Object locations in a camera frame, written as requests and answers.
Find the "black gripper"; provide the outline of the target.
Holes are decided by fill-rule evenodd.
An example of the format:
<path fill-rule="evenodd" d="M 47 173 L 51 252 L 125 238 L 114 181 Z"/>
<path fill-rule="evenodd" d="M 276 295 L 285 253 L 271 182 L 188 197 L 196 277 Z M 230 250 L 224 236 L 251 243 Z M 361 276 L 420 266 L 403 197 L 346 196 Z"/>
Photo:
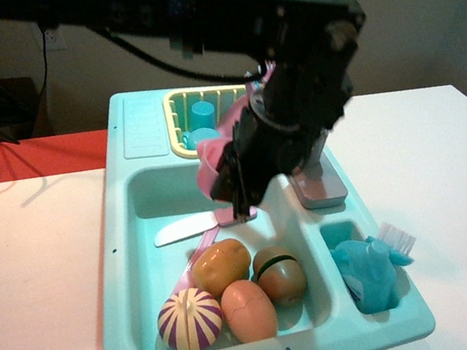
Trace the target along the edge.
<path fill-rule="evenodd" d="M 236 221 L 248 222 L 272 178 L 301 167 L 323 130 L 310 122 L 279 122 L 267 116 L 262 104 L 248 100 L 234 124 L 233 138 L 222 149 L 211 198 L 233 203 Z"/>

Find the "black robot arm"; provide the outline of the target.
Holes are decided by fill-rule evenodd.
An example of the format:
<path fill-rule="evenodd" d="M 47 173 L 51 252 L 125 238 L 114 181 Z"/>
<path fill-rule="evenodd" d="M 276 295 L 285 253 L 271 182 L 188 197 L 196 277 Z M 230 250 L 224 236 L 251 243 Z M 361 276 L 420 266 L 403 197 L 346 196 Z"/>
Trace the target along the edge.
<path fill-rule="evenodd" d="M 235 122 L 209 188 L 241 222 L 269 181 L 304 166 L 341 117 L 366 20 L 357 0 L 0 0 L 0 19 L 82 25 L 136 55 L 124 35 L 166 38 L 186 56 L 215 51 L 273 63 L 258 74 L 264 88 Z"/>

